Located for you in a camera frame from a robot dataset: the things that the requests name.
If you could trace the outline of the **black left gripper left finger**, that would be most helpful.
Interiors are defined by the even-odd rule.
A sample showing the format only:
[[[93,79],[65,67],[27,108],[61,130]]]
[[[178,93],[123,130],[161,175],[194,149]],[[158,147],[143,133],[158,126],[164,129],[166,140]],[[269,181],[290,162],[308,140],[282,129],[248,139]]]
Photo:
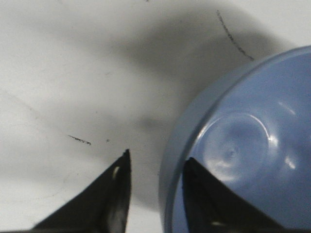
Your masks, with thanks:
[[[125,150],[84,191],[35,225],[36,230],[124,230],[131,198],[131,158]]]

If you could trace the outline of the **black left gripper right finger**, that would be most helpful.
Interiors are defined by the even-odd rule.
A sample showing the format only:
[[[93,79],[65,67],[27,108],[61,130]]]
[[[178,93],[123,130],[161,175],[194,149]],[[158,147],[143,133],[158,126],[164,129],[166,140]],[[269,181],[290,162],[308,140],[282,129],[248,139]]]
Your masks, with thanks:
[[[183,201],[190,230],[282,230],[283,227],[239,197],[194,158],[182,175]]]

